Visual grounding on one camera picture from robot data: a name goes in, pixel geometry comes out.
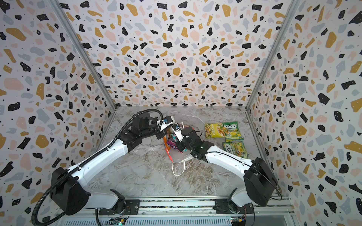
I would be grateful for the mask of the pink berries candy bag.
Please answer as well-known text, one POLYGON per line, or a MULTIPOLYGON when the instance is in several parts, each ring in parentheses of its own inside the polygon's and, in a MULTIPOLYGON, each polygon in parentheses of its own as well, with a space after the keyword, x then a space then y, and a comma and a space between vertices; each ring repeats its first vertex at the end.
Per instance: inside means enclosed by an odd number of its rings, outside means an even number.
POLYGON ((168 144, 169 147, 171 147, 171 148, 173 148, 174 150, 180 152, 180 150, 179 150, 178 147, 176 146, 175 139, 172 137, 172 135, 170 135, 170 136, 167 137, 166 143, 168 144))

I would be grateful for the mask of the red paper bag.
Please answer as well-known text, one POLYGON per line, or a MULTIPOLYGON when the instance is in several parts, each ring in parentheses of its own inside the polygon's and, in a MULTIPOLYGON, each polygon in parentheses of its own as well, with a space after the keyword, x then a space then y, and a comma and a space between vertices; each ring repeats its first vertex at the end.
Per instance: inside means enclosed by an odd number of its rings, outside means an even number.
MULTIPOLYGON (((185 128, 183 122, 180 127, 182 129, 185 128)), ((172 137, 176 141, 176 136, 173 134, 172 126, 167 128, 167 135, 165 137, 163 137, 163 142, 164 142, 165 151, 172 163, 172 166, 171 166, 172 172, 176 177, 179 177, 185 172, 186 162, 190 161, 193 157, 189 150, 184 149, 183 151, 178 152, 178 151, 174 150, 173 148, 169 147, 168 144, 166 143, 166 139, 170 135, 172 135, 172 137)))

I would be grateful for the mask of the yellow snack bag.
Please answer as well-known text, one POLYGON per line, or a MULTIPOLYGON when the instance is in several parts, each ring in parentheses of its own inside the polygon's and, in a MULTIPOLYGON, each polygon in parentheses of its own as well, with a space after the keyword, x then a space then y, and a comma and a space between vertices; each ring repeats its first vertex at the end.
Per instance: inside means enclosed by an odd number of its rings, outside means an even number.
POLYGON ((225 137, 222 123, 205 123, 206 138, 225 137))

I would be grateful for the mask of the green yellow candy bag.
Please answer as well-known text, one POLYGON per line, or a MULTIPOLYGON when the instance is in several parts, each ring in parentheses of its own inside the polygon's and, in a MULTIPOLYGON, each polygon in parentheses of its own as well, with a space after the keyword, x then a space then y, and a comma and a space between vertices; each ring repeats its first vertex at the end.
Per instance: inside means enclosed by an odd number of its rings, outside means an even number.
POLYGON ((244 140, 238 126, 238 122, 223 122, 221 129, 224 132, 226 142, 236 142, 244 140))

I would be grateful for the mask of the green snack pack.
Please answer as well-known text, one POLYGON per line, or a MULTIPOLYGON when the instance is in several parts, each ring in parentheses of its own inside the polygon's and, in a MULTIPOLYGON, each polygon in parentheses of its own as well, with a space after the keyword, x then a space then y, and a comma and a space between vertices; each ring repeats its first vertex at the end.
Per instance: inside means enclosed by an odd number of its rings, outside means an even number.
POLYGON ((248 159, 248 153, 247 153, 245 145, 242 141, 240 141, 240 142, 223 142, 222 145, 223 145, 224 151, 229 152, 238 157, 248 159))

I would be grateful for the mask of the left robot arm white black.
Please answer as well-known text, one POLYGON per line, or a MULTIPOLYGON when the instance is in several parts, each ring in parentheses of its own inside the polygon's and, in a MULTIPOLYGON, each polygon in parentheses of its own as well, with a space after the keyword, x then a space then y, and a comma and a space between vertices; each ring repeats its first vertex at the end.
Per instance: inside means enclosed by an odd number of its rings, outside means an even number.
POLYGON ((106 209, 115 215, 125 212, 125 197, 118 191, 91 191, 86 187, 98 173, 140 145, 143 139, 151 136, 162 139, 166 135, 174 118, 153 118, 151 112, 149 109, 136 113, 101 150, 67 170, 58 168, 53 172, 53 184, 71 173, 71 176, 50 192, 51 200, 66 215, 74 215, 83 209, 106 209))

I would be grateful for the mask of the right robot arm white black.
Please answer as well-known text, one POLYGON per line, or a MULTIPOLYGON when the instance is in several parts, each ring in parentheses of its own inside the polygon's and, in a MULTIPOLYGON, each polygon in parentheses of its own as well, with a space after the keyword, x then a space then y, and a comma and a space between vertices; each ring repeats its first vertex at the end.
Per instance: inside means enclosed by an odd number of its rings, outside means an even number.
POLYGON ((209 141, 201 140, 192 127, 182 129, 173 126, 172 131, 178 149, 187 149, 192 157, 218 165, 242 179, 244 187, 236 188, 229 195, 230 206, 243 207, 252 202, 259 206, 268 204, 277 190, 277 180, 263 159, 245 159, 224 151, 209 141))

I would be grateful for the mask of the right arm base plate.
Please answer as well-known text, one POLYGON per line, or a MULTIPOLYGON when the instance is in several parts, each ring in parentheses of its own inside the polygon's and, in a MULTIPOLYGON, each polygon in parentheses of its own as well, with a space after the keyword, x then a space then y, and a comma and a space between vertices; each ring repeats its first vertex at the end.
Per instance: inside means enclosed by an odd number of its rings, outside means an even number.
POLYGON ((251 204, 246 204, 243 207, 237 206, 234 202, 228 199, 215 199, 214 210, 217 214, 252 214, 254 209, 251 204))

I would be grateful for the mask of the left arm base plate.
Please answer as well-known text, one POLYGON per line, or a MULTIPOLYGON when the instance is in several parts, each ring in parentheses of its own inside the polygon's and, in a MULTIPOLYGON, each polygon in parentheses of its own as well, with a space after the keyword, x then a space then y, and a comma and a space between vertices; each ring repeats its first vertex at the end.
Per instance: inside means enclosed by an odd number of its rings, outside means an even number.
POLYGON ((99 210, 100 216, 132 216, 137 215, 140 207, 140 200, 122 200, 118 201, 111 209, 101 208, 99 210))

